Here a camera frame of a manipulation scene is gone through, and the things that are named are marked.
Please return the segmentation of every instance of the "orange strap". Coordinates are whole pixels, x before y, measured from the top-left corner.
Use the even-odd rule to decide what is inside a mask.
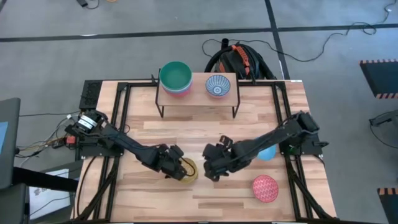
[[[243,65],[244,69],[246,71],[246,74],[249,75],[250,72],[250,63],[249,63],[249,57],[246,55],[246,52],[243,50],[242,47],[237,47],[235,45],[232,45],[232,49],[237,51],[237,53],[242,57],[243,59]]]
[[[223,63],[220,62],[219,68],[220,68],[220,72],[225,73],[225,68],[224,68]]]

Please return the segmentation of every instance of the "black bag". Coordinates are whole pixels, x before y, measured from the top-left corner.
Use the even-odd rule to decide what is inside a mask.
[[[215,72],[236,73],[239,79],[276,79],[259,53],[240,43],[228,46],[228,39],[223,39],[221,50],[212,56],[205,72],[211,72],[213,67]]]

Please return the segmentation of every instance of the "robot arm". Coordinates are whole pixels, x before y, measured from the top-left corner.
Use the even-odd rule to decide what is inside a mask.
[[[143,146],[108,122],[105,114],[88,111],[65,131],[72,136],[84,139],[90,144],[111,149],[120,147],[133,153],[142,165],[156,171],[162,171],[166,177],[181,180],[187,171],[181,166],[182,150],[174,145]]]
[[[207,144],[203,151],[205,157],[205,176],[212,181],[219,181],[220,176],[229,176],[228,172],[236,172],[247,167],[262,149],[289,140],[298,146],[306,136],[316,134],[318,125],[311,115],[304,112],[293,114],[275,130],[252,140],[233,142],[222,136],[221,144]]]

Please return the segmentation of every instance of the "stacked bowls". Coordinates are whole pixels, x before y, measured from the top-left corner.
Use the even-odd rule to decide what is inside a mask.
[[[160,70],[160,84],[170,95],[181,97],[190,93],[192,72],[182,62],[169,62]]]

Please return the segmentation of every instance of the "yellow object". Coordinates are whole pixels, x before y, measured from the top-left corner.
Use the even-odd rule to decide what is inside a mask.
[[[180,182],[189,184],[198,178],[198,168],[195,162],[188,158],[181,159],[181,166],[187,170],[187,175]]]

